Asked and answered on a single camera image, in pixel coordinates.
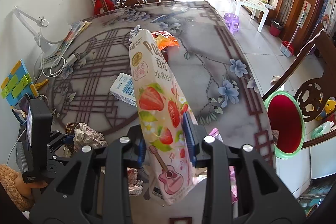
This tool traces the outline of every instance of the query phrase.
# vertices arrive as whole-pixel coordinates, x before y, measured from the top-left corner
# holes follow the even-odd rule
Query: silver screw
[[[89,146],[89,145],[85,145],[85,146],[82,147],[82,151],[83,151],[84,153],[90,152],[91,149],[92,149],[92,148],[91,148],[91,146]]]
[[[204,140],[206,143],[213,143],[215,141],[215,138],[213,136],[205,136]]]
[[[244,144],[243,145],[243,150],[246,151],[246,152],[251,152],[253,150],[253,147],[250,144]]]
[[[119,139],[119,141],[120,141],[121,143],[128,143],[128,142],[130,141],[130,139],[129,139],[127,136],[124,136],[124,137],[121,137],[121,138]]]

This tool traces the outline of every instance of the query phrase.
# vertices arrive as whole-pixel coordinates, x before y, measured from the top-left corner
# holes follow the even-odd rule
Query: chair leg
[[[234,25],[235,25],[235,24],[232,23],[232,22],[229,23],[229,32],[230,32],[230,33],[233,33]]]

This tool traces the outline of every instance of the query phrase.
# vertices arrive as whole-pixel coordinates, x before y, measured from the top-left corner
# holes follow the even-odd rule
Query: strawberry illustration
[[[177,128],[177,126],[180,124],[180,113],[176,103],[173,100],[169,100],[168,102],[168,111],[173,126]]]
[[[181,109],[181,115],[183,115],[184,112],[187,112],[187,110],[188,110],[188,104],[184,104]]]
[[[163,130],[163,133],[159,137],[159,140],[163,144],[171,144],[173,142],[173,137],[172,137],[171,132],[168,128],[165,128]]]
[[[151,86],[140,89],[139,107],[144,110],[162,110],[164,107],[160,94]]]
[[[184,158],[184,157],[185,157],[185,150],[184,148],[182,148],[180,151],[180,158]]]

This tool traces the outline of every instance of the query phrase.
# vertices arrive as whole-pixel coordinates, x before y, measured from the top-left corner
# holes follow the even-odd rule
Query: white milk carton
[[[195,186],[182,131],[182,115],[196,119],[151,33],[141,30],[129,47],[134,95],[151,167],[171,205]]]
[[[110,87],[110,91],[117,99],[137,106],[134,97],[133,80],[130,75],[121,72],[112,87]]]

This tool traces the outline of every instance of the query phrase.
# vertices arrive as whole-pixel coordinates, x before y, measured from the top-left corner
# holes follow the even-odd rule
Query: guitar illustration
[[[163,182],[165,192],[168,195],[175,194],[183,185],[182,175],[177,173],[171,165],[165,165],[155,146],[151,145],[149,150],[155,155],[157,161],[162,167],[162,174],[159,175],[159,180]]]

